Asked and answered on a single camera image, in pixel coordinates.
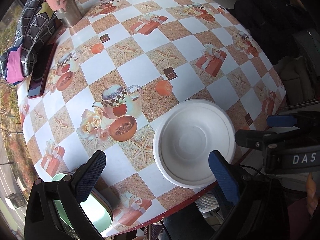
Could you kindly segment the pink steel tumbler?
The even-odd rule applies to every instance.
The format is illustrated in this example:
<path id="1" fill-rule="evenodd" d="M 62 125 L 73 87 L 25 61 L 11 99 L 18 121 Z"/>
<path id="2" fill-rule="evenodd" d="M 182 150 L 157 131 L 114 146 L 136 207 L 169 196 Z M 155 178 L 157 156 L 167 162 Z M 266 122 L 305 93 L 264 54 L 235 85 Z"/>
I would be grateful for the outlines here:
<path id="1" fill-rule="evenodd" d="M 75 0 L 46 0 L 46 2 L 67 28 L 73 27 L 82 19 Z"/>

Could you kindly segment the green square plate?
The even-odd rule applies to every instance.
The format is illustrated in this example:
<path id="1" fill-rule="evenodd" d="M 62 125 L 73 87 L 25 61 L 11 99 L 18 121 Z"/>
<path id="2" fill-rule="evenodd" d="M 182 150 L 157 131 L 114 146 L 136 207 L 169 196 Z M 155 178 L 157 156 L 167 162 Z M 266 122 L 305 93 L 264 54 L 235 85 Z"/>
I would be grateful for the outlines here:
<path id="1" fill-rule="evenodd" d="M 66 173 L 57 173 L 53 176 L 52 181 L 60 181 Z M 95 226 L 95 228 L 102 233 L 107 230 L 113 220 L 113 215 L 111 215 L 110 205 L 104 201 L 103 196 L 95 189 L 91 191 L 87 200 L 80 203 L 80 206 L 91 223 Z M 56 206 L 57 212 L 60 216 L 60 219 L 65 222 L 70 229 L 73 229 L 71 222 L 63 208 L 63 204 L 60 200 L 54 200 L 54 204 Z"/>

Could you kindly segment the dark checked cloth pouch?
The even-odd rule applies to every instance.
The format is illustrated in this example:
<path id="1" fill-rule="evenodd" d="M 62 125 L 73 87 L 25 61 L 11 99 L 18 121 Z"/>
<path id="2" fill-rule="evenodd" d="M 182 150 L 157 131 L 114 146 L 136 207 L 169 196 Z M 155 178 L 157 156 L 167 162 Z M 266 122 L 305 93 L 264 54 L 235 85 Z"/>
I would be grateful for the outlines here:
<path id="1" fill-rule="evenodd" d="M 1 55 L 1 76 L 16 85 L 28 77 L 42 47 L 61 23 L 46 0 L 27 0 L 17 22 L 14 44 Z"/>

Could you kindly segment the red case smartphone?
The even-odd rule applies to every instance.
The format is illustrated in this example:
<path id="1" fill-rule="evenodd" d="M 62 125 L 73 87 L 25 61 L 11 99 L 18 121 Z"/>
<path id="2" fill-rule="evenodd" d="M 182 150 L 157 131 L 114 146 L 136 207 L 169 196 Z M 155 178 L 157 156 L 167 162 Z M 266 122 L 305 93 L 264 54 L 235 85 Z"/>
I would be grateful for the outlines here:
<path id="1" fill-rule="evenodd" d="M 27 94 L 29 99 L 43 95 L 56 48 L 57 44 L 54 42 L 43 46 L 39 51 L 29 83 Z"/>

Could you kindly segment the patterned vinyl tablecloth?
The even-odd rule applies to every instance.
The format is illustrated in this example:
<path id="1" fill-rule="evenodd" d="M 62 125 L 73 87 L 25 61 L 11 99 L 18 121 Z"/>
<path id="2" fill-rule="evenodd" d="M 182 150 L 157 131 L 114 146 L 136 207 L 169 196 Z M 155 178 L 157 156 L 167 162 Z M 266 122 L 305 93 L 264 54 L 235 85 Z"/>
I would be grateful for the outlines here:
<path id="1" fill-rule="evenodd" d="M 81 0 L 84 18 L 62 29 L 43 96 L 18 87 L 23 134 L 40 178 L 106 154 L 103 185 L 121 197 L 104 237 L 155 222 L 203 189 L 169 182 L 153 158 L 161 119 L 206 99 L 235 129 L 266 128 L 285 98 L 276 70 L 247 30 L 213 0 Z"/>

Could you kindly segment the white paper bowl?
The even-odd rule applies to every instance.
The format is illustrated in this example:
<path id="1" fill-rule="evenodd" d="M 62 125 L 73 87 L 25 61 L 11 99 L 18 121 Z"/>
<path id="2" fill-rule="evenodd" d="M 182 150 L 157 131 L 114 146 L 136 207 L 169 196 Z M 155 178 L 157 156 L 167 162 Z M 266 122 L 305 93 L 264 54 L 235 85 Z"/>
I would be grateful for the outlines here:
<path id="1" fill-rule="evenodd" d="M 209 167 L 217 150 L 231 163 L 236 149 L 235 129 L 226 112 L 204 99 L 190 99 L 165 113 L 153 138 L 153 156 L 171 183 L 198 189 L 215 181 Z"/>

